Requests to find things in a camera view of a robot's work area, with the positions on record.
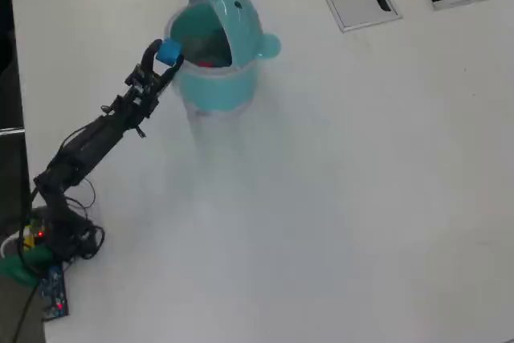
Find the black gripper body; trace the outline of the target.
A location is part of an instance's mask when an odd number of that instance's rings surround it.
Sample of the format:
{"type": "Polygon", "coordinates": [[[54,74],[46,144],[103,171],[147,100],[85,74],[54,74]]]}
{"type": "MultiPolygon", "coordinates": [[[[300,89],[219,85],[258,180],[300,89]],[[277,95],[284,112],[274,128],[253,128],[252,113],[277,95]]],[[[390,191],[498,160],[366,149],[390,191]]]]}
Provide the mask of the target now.
{"type": "Polygon", "coordinates": [[[137,77],[139,112],[144,118],[149,118],[159,103],[159,95],[167,85],[165,77],[153,72],[150,75],[137,77]]]}

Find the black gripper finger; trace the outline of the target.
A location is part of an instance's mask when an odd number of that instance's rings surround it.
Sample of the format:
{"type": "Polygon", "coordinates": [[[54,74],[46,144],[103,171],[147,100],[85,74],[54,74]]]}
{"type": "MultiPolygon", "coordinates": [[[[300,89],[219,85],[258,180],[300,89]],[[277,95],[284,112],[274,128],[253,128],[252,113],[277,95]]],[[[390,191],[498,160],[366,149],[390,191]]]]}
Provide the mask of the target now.
{"type": "Polygon", "coordinates": [[[162,74],[156,75],[157,90],[164,90],[172,81],[184,63],[184,57],[178,56],[174,64],[167,68],[162,74]]]}
{"type": "Polygon", "coordinates": [[[141,71],[145,76],[155,76],[157,73],[154,71],[154,60],[162,45],[161,39],[153,40],[145,49],[141,58],[141,71]]]}

